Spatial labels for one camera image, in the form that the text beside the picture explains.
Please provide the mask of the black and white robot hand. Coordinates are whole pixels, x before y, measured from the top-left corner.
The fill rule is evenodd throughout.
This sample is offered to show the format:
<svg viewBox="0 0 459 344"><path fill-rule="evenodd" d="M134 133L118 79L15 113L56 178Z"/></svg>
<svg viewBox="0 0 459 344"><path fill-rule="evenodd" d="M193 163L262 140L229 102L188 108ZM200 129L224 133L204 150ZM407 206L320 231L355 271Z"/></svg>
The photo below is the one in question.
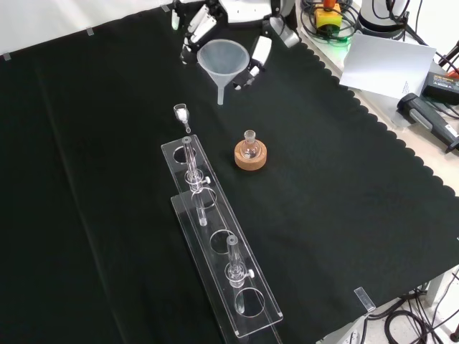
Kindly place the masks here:
<svg viewBox="0 0 459 344"><path fill-rule="evenodd" d="M272 35L277 34L284 45L291 48L301 39L298 36L294 1L173 1L171 28L184 28L180 60L185 65L197 61L197 53L213 36L225 27L255 26L260 35L255 40L248 67L233 82L236 90L251 85L265 70L272 47Z"/></svg>

